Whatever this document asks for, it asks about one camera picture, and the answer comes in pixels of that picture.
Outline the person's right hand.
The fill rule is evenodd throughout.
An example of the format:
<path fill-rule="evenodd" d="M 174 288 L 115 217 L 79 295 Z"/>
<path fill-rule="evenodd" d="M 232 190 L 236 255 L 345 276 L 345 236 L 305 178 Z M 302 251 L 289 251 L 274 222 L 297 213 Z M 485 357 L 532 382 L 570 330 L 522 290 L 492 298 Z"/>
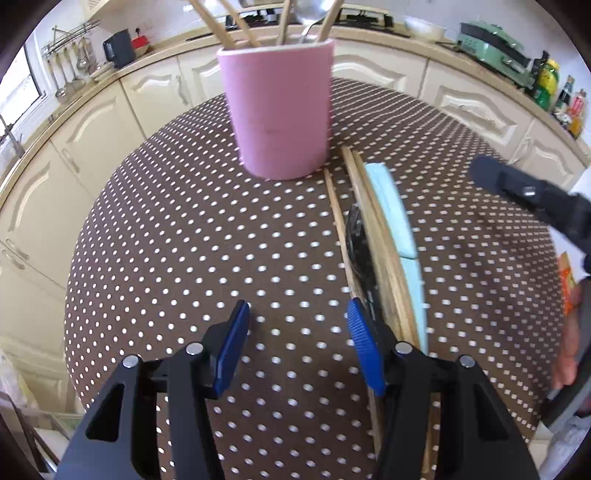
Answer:
<path fill-rule="evenodd" d="M 579 351 L 579 307 L 585 296 L 585 288 L 589 278 L 585 278 L 575 286 L 571 293 L 572 309 L 563 325 L 561 343 L 552 368 L 552 387 L 562 389 L 574 383 L 578 371 L 576 356 Z"/>

